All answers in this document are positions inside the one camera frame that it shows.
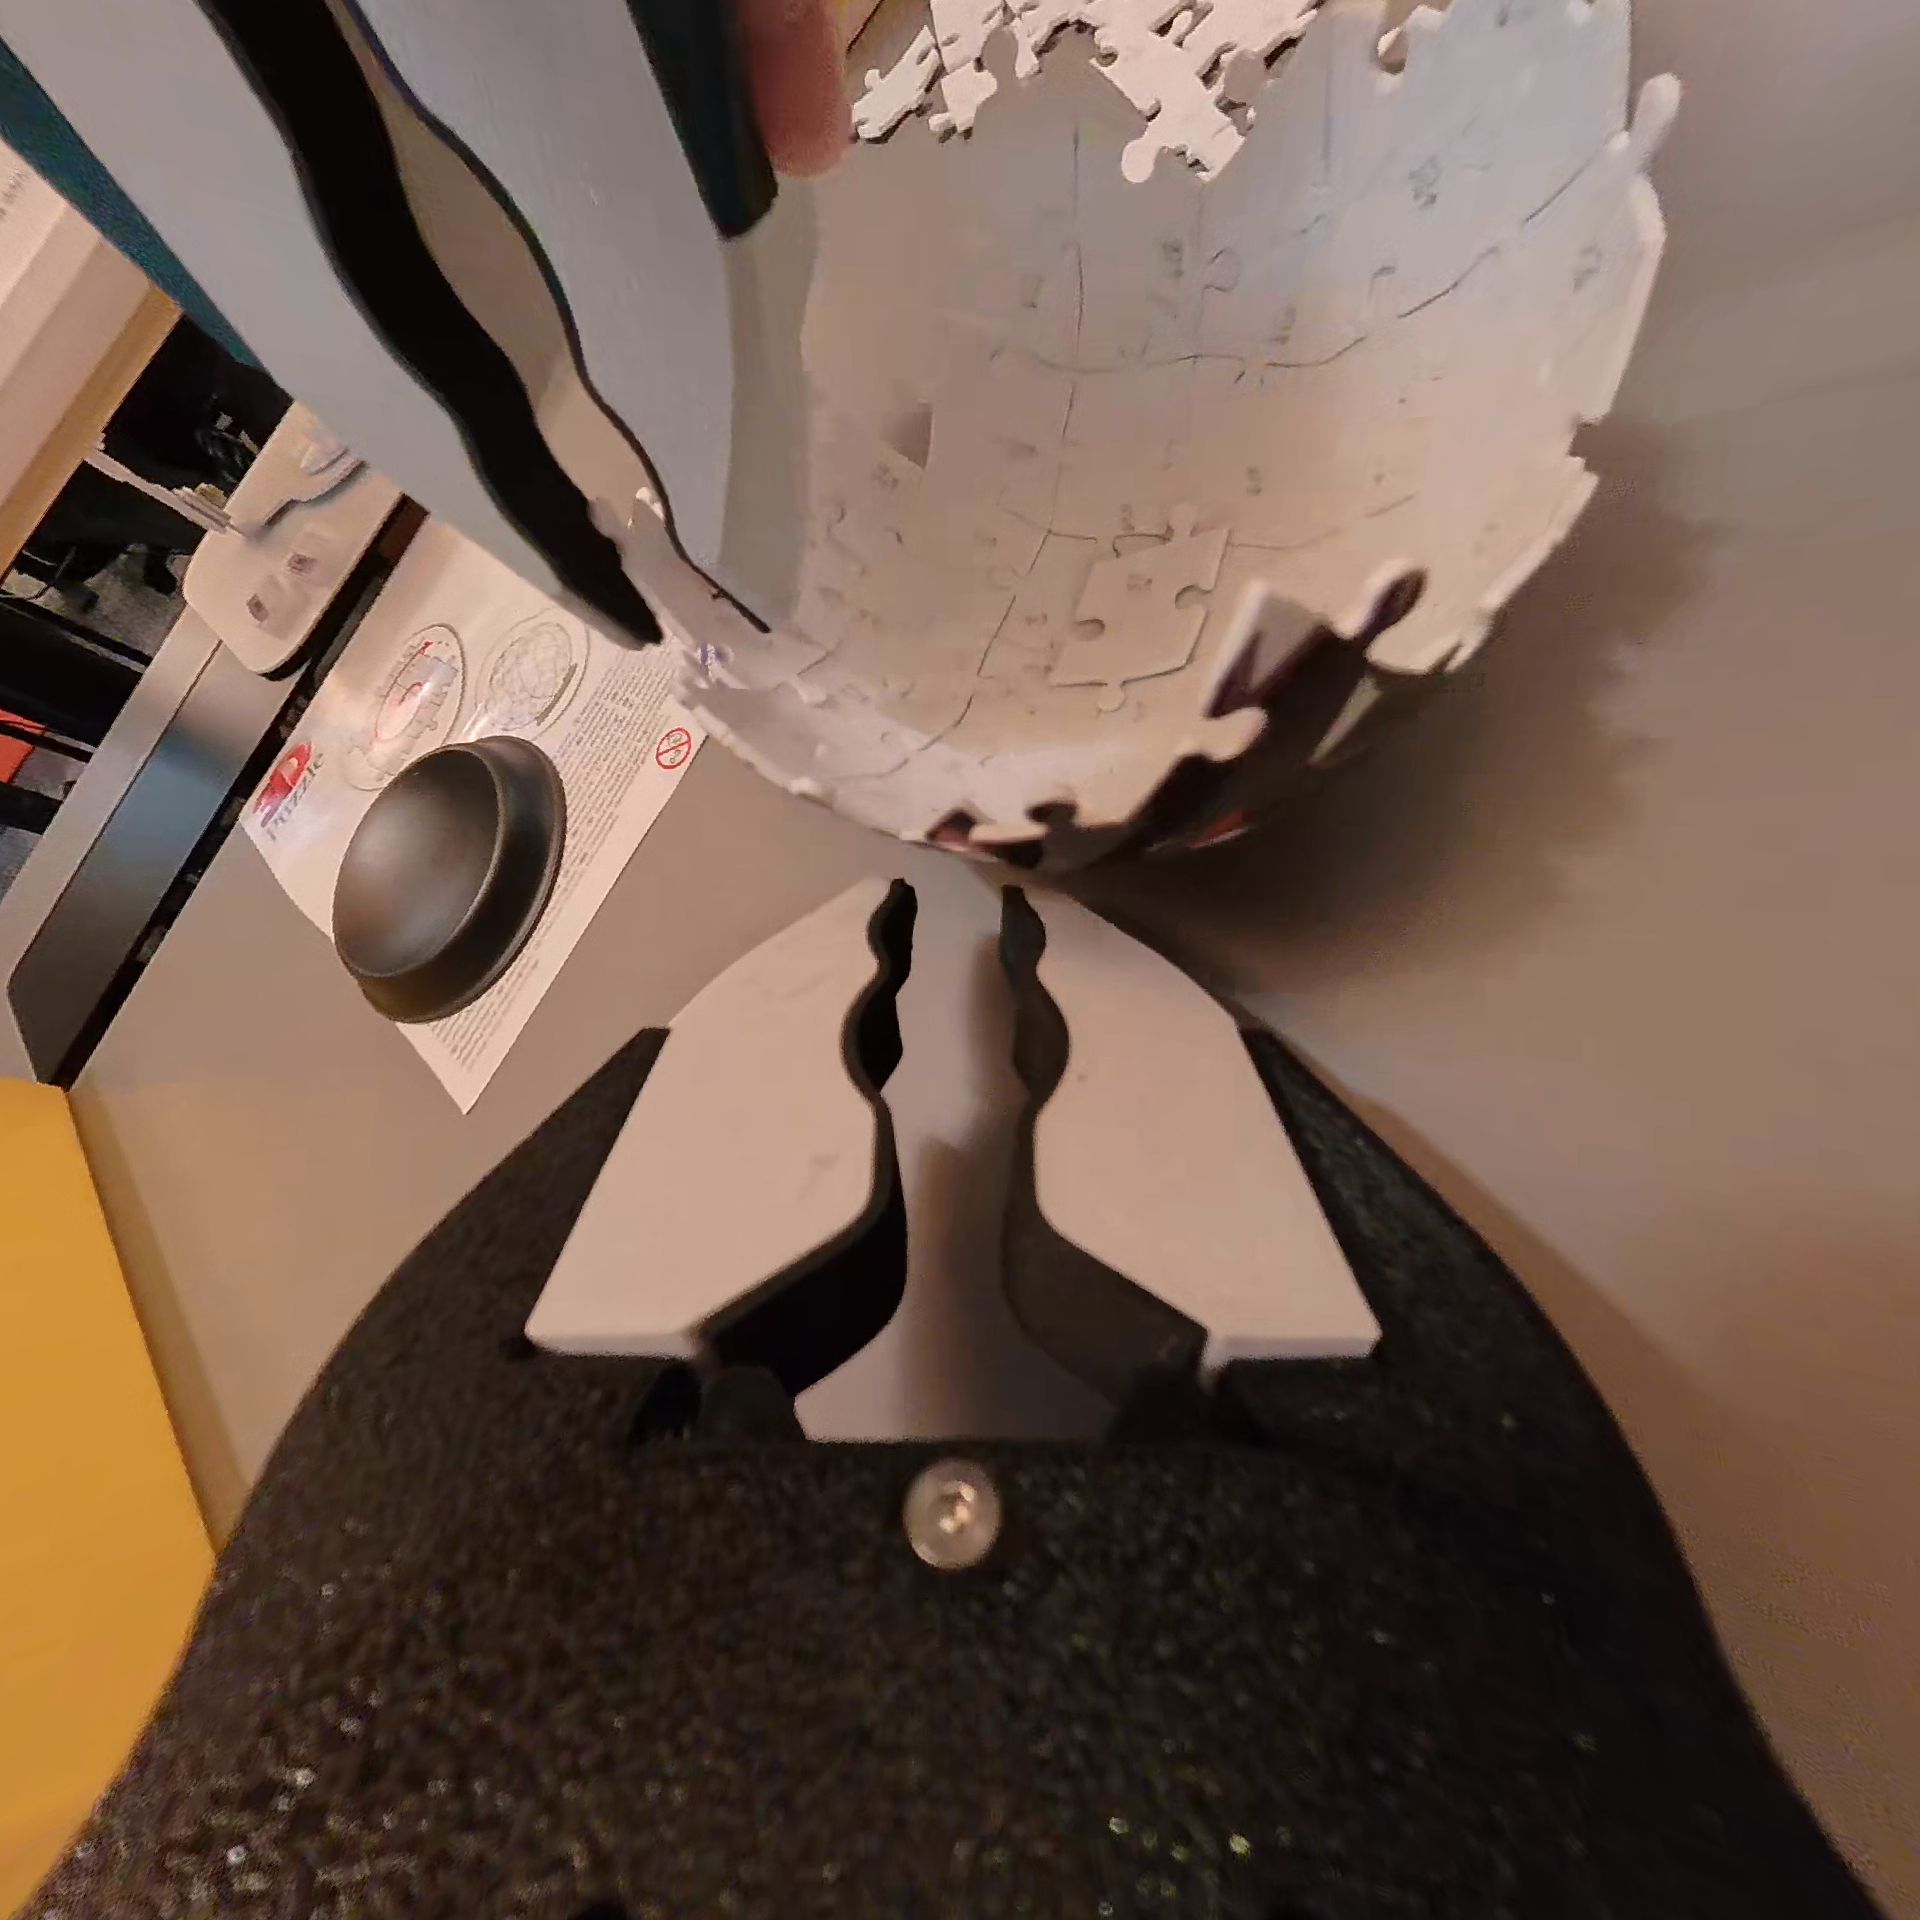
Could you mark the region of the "white puzzle ball shell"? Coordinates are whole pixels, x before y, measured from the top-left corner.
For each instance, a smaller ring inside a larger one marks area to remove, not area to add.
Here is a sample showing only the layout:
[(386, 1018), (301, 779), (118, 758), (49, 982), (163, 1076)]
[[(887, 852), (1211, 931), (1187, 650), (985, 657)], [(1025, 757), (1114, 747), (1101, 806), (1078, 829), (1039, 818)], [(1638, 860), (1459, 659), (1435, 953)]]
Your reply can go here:
[[(1664, 254), (1618, 2), (1293, 5), (1205, 184), (1070, 33), (817, 184), (799, 600), (678, 696), (787, 796), (1071, 873), (1247, 832), (1475, 657), (1586, 509)], [(1051, 689), (1099, 561), (1227, 526), (1181, 672)]]

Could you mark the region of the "black partition panel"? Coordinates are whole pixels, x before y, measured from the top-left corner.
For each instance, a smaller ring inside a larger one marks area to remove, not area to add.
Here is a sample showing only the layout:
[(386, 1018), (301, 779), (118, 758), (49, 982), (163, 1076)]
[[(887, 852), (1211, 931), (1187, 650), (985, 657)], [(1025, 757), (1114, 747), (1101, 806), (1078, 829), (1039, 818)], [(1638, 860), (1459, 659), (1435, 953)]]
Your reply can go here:
[(397, 504), (270, 676), (181, 612), (5, 892), (5, 1076), (74, 1083), (423, 523)]

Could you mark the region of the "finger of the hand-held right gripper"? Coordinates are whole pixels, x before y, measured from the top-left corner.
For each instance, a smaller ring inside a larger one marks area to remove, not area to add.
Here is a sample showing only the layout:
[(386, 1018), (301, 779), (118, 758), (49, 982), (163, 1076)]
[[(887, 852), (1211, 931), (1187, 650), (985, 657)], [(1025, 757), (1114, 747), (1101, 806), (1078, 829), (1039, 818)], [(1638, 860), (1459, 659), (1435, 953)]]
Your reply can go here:
[(659, 642), (327, 5), (5, 5), (5, 45), (289, 397), (527, 586)]
[(351, 5), (431, 262), (507, 357), (587, 532), (681, 634), (793, 618), (809, 528), (809, 188), (734, 5)]

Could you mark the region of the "yellow panel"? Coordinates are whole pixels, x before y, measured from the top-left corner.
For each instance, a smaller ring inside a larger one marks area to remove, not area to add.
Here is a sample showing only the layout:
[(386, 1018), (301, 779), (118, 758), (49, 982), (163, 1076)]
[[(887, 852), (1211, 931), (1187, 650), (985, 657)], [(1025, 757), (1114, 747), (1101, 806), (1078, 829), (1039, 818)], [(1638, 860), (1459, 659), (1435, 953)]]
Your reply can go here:
[(1, 1083), (1, 1915), (126, 1765), (213, 1568), (61, 1090)]

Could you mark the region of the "person's right hand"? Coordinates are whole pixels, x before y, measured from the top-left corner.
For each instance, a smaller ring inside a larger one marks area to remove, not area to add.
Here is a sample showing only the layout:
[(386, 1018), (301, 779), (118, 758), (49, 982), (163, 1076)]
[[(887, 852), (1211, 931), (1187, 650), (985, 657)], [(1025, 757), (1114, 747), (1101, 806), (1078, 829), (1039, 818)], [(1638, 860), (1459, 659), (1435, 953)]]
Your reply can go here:
[(738, 2), (760, 145), (782, 176), (826, 174), (849, 142), (845, 44), (833, 2)]

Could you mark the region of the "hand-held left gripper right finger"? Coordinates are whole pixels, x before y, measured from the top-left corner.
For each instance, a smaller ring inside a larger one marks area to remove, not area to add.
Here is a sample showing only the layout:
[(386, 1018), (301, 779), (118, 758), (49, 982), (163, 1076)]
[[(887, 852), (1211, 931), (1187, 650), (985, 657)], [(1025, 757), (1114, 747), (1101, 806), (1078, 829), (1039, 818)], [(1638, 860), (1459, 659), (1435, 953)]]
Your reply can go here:
[(1032, 1347), (1111, 1406), (1147, 1376), (1370, 1356), (1265, 1035), (1064, 897), (1001, 890), (999, 968), (1021, 1090), (999, 1259)]

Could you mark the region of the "pile of loose puzzle pieces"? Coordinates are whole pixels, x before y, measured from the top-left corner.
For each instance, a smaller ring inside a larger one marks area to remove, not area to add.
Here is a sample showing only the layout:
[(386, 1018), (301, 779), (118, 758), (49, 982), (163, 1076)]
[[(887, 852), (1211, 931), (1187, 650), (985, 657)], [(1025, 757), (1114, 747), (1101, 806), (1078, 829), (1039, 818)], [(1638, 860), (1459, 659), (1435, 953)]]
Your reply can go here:
[(1138, 118), (1119, 149), (1119, 176), (1144, 186), (1171, 161), (1209, 184), (1242, 147), (1227, 108), (1237, 60), (1264, 67), (1298, 40), (1293, 5), (1147, 2), (935, 2), (898, 60), (866, 73), (851, 102), (857, 142), (882, 145), (909, 118), (935, 137), (968, 137), (999, 83), (989, 45), (1008, 36), (1015, 78), (1032, 80), (1064, 34), (1090, 36), (1093, 72)]

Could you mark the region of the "white puzzle piece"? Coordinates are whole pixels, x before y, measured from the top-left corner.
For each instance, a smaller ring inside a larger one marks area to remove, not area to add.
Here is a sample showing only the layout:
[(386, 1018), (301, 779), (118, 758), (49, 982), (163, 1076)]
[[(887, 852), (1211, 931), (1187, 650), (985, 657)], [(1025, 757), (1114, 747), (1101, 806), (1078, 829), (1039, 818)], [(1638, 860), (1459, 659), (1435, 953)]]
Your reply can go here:
[(1199, 526), (1193, 509), (1178, 507), (1163, 538), (1095, 562), (1046, 683), (1118, 701), (1133, 683), (1181, 672), (1206, 625), (1229, 540), (1227, 526)]

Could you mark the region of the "black round ball stand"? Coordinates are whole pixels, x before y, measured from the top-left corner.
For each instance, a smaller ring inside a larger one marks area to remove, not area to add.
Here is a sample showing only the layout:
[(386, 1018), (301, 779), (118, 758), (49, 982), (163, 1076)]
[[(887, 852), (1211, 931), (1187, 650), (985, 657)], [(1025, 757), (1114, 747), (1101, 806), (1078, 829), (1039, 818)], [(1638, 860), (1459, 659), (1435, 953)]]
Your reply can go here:
[(397, 772), (354, 827), (329, 906), (368, 1005), (433, 1024), (491, 993), (558, 890), (567, 825), (559, 768), (527, 738), (447, 742)]

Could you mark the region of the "white device on desk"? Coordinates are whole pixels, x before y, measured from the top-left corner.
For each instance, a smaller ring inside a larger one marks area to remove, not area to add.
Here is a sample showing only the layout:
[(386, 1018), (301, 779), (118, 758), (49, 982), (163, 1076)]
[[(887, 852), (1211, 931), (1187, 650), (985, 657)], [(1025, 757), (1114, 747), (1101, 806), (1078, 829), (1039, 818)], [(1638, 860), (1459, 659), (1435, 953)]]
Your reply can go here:
[(248, 672), (296, 659), (399, 506), (399, 490), (291, 403), (182, 573), (182, 603)]

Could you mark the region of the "printed instruction sheet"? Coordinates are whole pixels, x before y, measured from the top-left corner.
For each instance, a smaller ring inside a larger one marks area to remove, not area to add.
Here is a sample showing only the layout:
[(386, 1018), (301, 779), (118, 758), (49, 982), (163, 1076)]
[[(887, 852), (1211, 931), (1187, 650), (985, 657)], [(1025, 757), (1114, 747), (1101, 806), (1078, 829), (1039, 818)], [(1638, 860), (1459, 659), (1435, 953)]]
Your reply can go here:
[(554, 761), (567, 844), (527, 952), (474, 1005), (402, 1028), (462, 1114), (559, 980), (703, 745), (670, 682), (659, 650), (614, 645), (431, 518), (247, 803), (247, 840), (280, 892), (329, 931), (351, 829), (414, 758), (503, 734)]

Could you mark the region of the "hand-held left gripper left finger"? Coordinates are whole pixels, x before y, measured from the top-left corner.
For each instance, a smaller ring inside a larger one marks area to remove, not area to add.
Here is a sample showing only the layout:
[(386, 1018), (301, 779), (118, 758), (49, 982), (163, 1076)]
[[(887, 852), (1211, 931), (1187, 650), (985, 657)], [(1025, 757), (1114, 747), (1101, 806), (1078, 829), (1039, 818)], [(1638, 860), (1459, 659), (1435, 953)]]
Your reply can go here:
[(523, 1332), (561, 1358), (760, 1370), (797, 1397), (905, 1296), (883, 1089), (918, 900), (858, 881), (664, 1028)]

